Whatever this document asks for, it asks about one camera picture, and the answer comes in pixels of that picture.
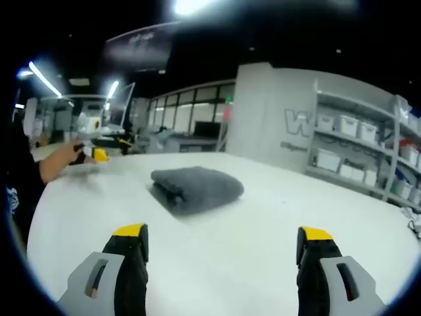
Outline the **person's left hand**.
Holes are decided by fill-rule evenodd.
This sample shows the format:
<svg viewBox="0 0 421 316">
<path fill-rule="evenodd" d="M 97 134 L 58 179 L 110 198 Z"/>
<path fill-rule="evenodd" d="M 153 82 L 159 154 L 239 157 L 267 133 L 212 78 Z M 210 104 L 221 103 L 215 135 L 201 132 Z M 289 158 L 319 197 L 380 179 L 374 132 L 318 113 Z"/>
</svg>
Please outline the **person's left hand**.
<svg viewBox="0 0 421 316">
<path fill-rule="evenodd" d="M 81 165 L 85 163 L 86 154 L 84 153 L 84 143 L 80 140 L 74 140 L 70 144 L 69 165 Z"/>
</svg>

